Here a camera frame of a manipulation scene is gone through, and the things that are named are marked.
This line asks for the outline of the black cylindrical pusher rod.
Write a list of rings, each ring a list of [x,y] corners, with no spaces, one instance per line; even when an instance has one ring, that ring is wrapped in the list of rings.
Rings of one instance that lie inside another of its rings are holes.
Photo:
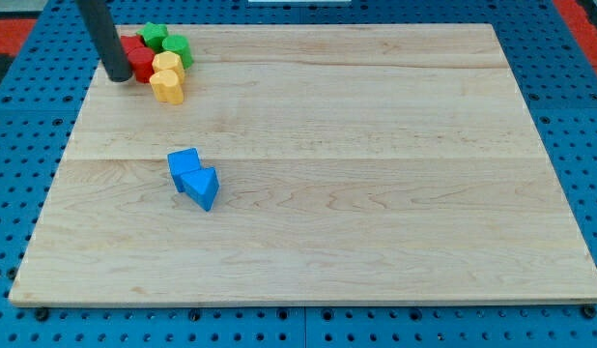
[[[132,70],[106,3],[103,0],[75,0],[75,5],[109,80],[128,81]]]

